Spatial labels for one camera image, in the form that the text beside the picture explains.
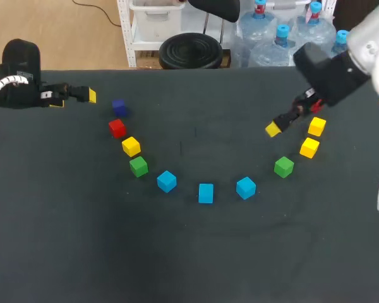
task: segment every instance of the yellow cube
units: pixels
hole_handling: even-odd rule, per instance
[[[305,156],[305,157],[312,159],[313,156],[315,155],[315,153],[317,152],[319,144],[320,144],[319,141],[307,138],[303,142],[301,151],[299,153],[302,156]]]
[[[122,141],[122,148],[124,152],[128,154],[129,157],[133,157],[140,153],[140,144],[134,137],[130,137]]]
[[[312,134],[313,136],[320,137],[324,131],[325,125],[326,125],[326,120],[314,117],[310,123],[308,133]]]

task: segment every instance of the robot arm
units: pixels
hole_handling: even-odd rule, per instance
[[[285,131],[300,116],[338,104],[371,77],[379,94],[379,7],[351,30],[347,45],[348,51],[333,59],[311,43],[295,53],[295,65],[311,88],[266,128],[271,137]]]

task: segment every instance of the water bottle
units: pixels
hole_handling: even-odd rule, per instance
[[[330,57],[333,58],[336,55],[341,54],[347,50],[347,36],[349,32],[347,30],[339,30],[335,37],[335,43],[330,50]]]
[[[250,66],[288,66],[291,50],[296,43],[288,40],[289,26],[281,24],[277,27],[274,41],[266,41],[256,45],[251,51]]]
[[[236,25],[232,46],[232,66],[246,68],[250,52],[265,38],[274,16],[265,12],[267,0],[255,0],[255,10],[247,12]]]
[[[322,49],[328,49],[335,40],[335,27],[331,22],[320,18],[322,4],[319,2],[310,3],[311,18],[306,22],[305,16],[299,16],[296,21],[296,39],[301,47],[307,42],[313,42]]]

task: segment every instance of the dark blue cube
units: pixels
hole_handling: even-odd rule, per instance
[[[177,178],[167,170],[158,176],[157,185],[163,190],[163,192],[169,193],[171,189],[177,186]]]
[[[200,184],[198,202],[201,204],[212,204],[214,202],[213,184]]]
[[[112,101],[112,108],[114,109],[115,116],[117,116],[117,117],[127,117],[128,116],[128,108],[125,106],[124,100]]]
[[[241,179],[236,186],[236,192],[244,200],[250,198],[251,196],[254,196],[256,190],[257,185],[249,177]]]

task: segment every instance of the power cord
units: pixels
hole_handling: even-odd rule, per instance
[[[120,24],[116,24],[114,22],[111,21],[111,19],[109,18],[108,14],[100,7],[100,6],[97,6],[97,5],[93,5],[93,4],[83,4],[83,3],[77,3],[75,0],[72,0],[73,3],[77,4],[77,5],[81,5],[81,6],[88,6],[88,7],[92,7],[92,8],[98,8],[98,9],[101,9],[102,12],[107,16],[108,20],[110,21],[110,23],[112,25],[114,25],[115,27],[121,27]]]

